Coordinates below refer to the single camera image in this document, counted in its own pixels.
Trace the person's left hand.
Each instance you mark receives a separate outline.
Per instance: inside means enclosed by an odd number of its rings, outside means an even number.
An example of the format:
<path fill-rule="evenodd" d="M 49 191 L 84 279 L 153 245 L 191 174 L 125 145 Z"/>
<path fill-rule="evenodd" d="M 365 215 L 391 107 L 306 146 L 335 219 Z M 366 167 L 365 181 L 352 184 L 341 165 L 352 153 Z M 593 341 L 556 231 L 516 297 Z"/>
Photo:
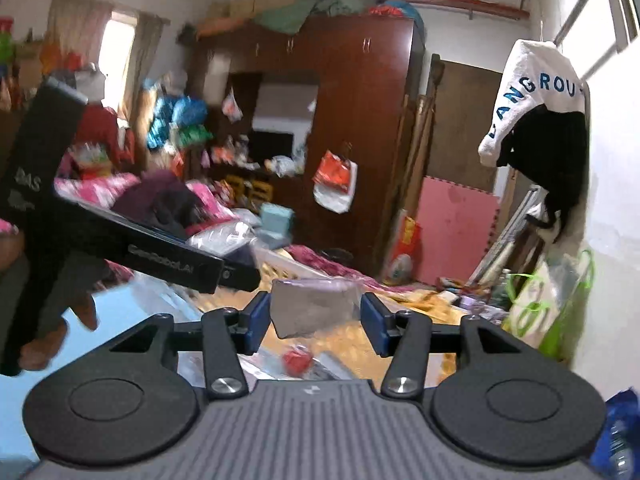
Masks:
<path fill-rule="evenodd" d="M 1 343 L 8 338 L 10 322 L 17 312 L 23 287 L 28 277 L 28 260 L 24 257 L 25 239 L 21 232 L 1 234 Z M 18 354 L 21 370 L 44 370 L 58 354 L 68 332 L 64 313 L 71 310 L 79 322 L 92 332 L 98 328 L 93 293 L 99 282 L 110 273 L 105 260 L 73 252 L 55 281 L 48 298 L 47 331 L 26 342 Z"/>

